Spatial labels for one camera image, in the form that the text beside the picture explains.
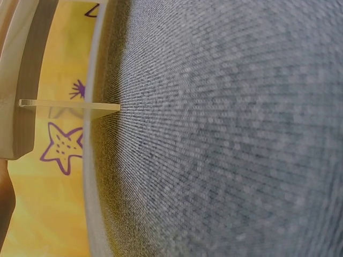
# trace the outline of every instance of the transparent plastic tab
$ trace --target transparent plastic tab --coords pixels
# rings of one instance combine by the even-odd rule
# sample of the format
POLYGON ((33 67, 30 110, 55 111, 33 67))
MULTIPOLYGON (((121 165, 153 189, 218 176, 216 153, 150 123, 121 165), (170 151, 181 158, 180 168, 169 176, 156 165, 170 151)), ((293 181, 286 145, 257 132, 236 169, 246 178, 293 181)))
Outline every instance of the transparent plastic tab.
POLYGON ((27 110, 35 111, 37 118, 48 119, 75 119, 77 117, 94 120, 120 111, 120 104, 71 101, 20 99, 19 106, 27 110))

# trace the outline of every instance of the starfish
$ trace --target starfish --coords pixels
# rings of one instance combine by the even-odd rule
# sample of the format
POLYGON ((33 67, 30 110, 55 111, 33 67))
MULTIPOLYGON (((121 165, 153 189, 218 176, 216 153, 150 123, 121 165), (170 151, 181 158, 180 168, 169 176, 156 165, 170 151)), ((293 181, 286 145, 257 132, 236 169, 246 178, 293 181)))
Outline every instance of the starfish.
POLYGON ((63 174, 70 175, 70 159, 82 158, 83 129, 78 127, 66 134, 56 124, 49 122, 48 130, 50 144, 40 160, 42 162, 56 161, 63 174))
POLYGON ((91 13, 99 7, 100 4, 96 4, 93 8, 91 8, 88 12, 85 13, 85 16, 90 18, 96 18, 98 15, 92 15, 91 13))

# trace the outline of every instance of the gray fabric surface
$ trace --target gray fabric surface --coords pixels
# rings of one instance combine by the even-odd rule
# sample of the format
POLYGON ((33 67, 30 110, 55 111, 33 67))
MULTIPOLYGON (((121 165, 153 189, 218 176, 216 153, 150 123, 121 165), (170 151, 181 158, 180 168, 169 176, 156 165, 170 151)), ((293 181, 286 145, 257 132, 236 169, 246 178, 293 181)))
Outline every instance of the gray fabric surface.
POLYGON ((342 256, 342 2, 118 2, 122 111, 93 124, 114 249, 342 256))

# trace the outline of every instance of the wooden edge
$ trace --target wooden edge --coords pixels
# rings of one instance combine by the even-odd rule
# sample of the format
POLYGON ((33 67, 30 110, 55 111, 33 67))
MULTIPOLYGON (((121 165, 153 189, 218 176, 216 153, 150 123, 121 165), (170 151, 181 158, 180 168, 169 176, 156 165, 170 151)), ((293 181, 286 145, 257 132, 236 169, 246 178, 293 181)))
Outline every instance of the wooden edge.
POLYGON ((19 0, 0 56, 0 157, 13 159, 14 106, 20 63, 39 0, 19 0))
POLYGON ((88 110, 120 111, 120 104, 36 100, 36 99, 20 99, 19 106, 20 107, 47 107, 47 108, 61 107, 61 108, 75 108, 75 109, 88 109, 88 110))
POLYGON ((18 0, 0 0, 0 51, 2 52, 18 0))
MULTIPOLYGON (((19 99, 37 99, 44 51, 58 0, 40 0, 27 36, 17 83, 16 103, 19 99)), ((33 150, 35 113, 14 107, 13 150, 20 158, 33 150)))

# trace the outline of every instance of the yellow background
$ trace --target yellow background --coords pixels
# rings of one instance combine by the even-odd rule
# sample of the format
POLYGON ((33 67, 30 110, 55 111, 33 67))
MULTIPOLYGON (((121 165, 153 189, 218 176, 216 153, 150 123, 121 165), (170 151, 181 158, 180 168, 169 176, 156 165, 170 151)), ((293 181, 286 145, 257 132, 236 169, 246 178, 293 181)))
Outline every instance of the yellow background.
MULTIPOLYGON (((38 99, 70 99, 73 83, 86 83, 88 58, 95 18, 84 14, 93 3, 59 3, 47 42, 38 99)), ((8 256, 89 256, 82 185, 82 160, 71 158, 71 174, 66 176, 56 161, 40 157, 50 143, 48 122, 64 133, 82 127, 80 118, 48 116, 36 120, 33 152, 9 163, 17 205, 2 255, 8 256)))

